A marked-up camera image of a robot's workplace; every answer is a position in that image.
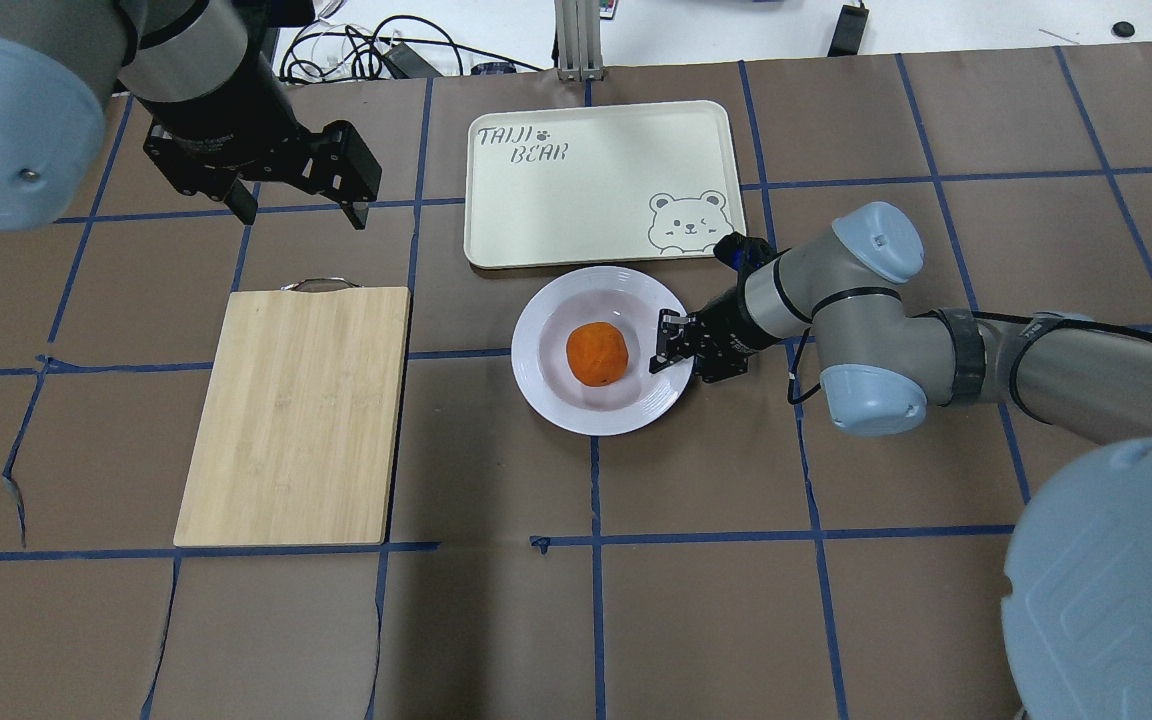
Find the bear drawing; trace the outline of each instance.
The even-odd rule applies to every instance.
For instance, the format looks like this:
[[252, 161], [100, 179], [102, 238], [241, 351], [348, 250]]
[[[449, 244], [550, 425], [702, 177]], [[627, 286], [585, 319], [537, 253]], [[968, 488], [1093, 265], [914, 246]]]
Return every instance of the bear drawing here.
[[652, 196], [652, 229], [647, 241], [661, 255], [682, 255], [712, 249], [723, 236], [735, 232], [723, 209], [727, 199], [708, 190], [700, 197], [679, 197], [658, 192]]

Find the metal handle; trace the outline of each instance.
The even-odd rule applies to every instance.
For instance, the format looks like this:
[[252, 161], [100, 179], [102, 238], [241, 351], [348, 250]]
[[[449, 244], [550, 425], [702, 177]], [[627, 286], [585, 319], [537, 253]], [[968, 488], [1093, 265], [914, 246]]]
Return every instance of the metal handle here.
[[278, 288], [278, 290], [300, 291], [302, 287], [311, 283], [341, 283], [346, 287], [362, 287], [361, 285], [354, 281], [347, 281], [347, 279], [343, 278], [305, 278], [301, 282], [285, 285], [283, 287]]

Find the wooden cutting board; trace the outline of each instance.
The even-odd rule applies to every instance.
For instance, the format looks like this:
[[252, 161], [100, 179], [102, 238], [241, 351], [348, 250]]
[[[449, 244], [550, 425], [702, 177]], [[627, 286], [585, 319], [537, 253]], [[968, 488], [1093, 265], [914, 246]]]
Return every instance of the wooden cutting board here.
[[410, 293], [229, 296], [175, 544], [385, 535]]

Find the orange fruit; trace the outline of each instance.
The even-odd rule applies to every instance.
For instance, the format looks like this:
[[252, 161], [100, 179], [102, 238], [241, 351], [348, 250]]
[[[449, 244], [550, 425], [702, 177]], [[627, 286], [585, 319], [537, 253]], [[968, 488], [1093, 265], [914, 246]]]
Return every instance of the orange fruit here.
[[626, 336], [611, 323], [581, 325], [567, 336], [567, 365], [577, 381], [590, 387], [609, 386], [630, 366]]

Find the white floor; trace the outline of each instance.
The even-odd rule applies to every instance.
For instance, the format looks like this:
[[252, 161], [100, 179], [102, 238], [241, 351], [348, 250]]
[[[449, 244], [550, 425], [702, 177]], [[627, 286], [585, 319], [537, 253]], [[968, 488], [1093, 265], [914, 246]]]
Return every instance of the white floor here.
[[[316, 0], [320, 8], [328, 2]], [[829, 46], [842, 3], [621, 0], [616, 18], [602, 21], [602, 61], [681, 65], [819, 56]], [[1130, 41], [1152, 40], [1152, 0], [867, 0], [867, 7], [864, 54], [1129, 41], [1112, 35], [1117, 20], [1128, 20], [1137, 29]], [[346, 0], [332, 22], [371, 29], [380, 18], [399, 13], [433, 20], [460, 44], [552, 67], [551, 0]], [[438, 37], [419, 23], [393, 23], [387, 33], [392, 29], [408, 37]], [[294, 32], [283, 31], [278, 58]], [[344, 50], [341, 41], [324, 38], [312, 53], [301, 55], [329, 65]], [[420, 46], [420, 53], [440, 73], [456, 73], [450, 51]], [[467, 56], [467, 73], [482, 60]]]

